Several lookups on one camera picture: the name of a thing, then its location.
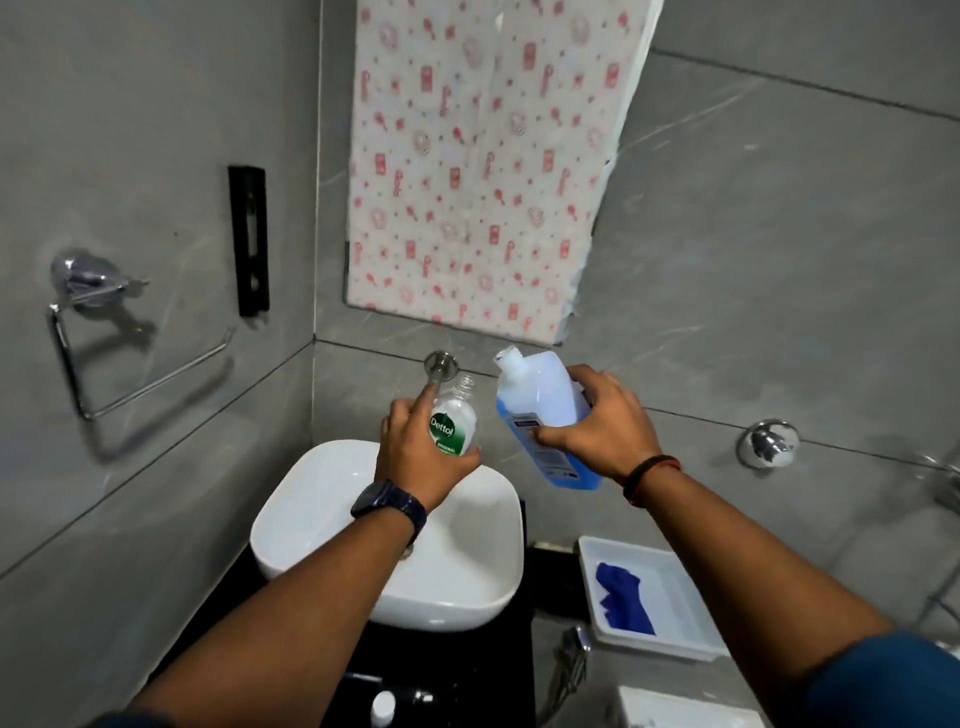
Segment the bottle cap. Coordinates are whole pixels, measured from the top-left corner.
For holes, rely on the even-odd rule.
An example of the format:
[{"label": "bottle cap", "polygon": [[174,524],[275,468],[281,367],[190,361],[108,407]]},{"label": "bottle cap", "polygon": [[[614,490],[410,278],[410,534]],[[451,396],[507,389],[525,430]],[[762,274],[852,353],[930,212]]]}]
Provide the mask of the bottle cap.
[{"label": "bottle cap", "polygon": [[493,363],[500,368],[507,379],[518,379],[523,373],[526,362],[517,347],[507,347],[493,358]]},{"label": "bottle cap", "polygon": [[379,692],[370,706],[370,723],[373,728],[387,728],[394,722],[396,698],[390,691]]}]

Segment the bottle label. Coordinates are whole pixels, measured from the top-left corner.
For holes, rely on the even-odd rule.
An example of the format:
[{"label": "bottle label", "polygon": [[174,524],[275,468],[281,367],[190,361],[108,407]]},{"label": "bottle label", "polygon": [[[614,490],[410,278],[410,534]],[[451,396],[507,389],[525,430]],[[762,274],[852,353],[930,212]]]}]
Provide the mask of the bottle label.
[{"label": "bottle label", "polygon": [[527,451],[544,475],[560,480],[580,480],[580,476],[565,453],[558,449],[545,448],[534,440],[531,430],[543,424],[535,413],[510,415],[509,420],[510,424],[516,428],[517,436],[521,438],[520,442],[525,444]]},{"label": "bottle label", "polygon": [[459,455],[464,451],[464,432],[457,429],[445,412],[434,412],[430,416],[430,434],[437,447],[444,452]]}]

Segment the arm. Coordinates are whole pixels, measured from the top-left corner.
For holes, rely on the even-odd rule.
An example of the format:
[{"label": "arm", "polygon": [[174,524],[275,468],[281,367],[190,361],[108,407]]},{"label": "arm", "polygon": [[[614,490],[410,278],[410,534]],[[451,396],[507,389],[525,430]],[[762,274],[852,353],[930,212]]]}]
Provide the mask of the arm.
[{"label": "arm", "polygon": [[[429,433],[436,387],[395,401],[381,426],[376,478],[432,512],[480,465]],[[316,728],[373,605],[413,535],[399,511],[358,519],[228,615],[132,703],[177,728]]]},{"label": "arm", "polygon": [[[593,411],[572,427],[542,427],[537,438],[622,485],[662,453],[657,433],[636,395],[613,375],[587,366],[570,373]],[[768,713],[830,657],[893,629],[873,606],[692,477],[655,467],[638,492]]]}]

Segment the blue sleeve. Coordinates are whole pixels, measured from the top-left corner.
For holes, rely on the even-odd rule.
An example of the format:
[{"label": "blue sleeve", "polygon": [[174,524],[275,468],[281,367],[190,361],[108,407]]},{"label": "blue sleeve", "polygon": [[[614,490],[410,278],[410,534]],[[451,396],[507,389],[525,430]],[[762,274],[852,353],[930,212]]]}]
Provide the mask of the blue sleeve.
[{"label": "blue sleeve", "polygon": [[144,713],[111,713],[99,717],[86,728],[174,728],[172,723]]},{"label": "blue sleeve", "polygon": [[907,632],[855,644],[809,682],[788,724],[957,728],[960,660]]}]

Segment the white sink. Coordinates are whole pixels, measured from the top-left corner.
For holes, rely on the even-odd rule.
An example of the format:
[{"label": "white sink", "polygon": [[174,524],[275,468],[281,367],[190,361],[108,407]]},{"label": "white sink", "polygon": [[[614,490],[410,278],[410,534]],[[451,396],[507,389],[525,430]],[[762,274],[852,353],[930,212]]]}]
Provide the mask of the white sink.
[{"label": "white sink", "polygon": [[[268,579],[350,524],[350,506],[373,481],[378,447],[361,440],[324,443],[283,478],[251,533],[253,553]],[[429,632],[479,627],[500,614],[522,574],[519,498],[507,478],[480,466],[430,515],[371,619]]]}]

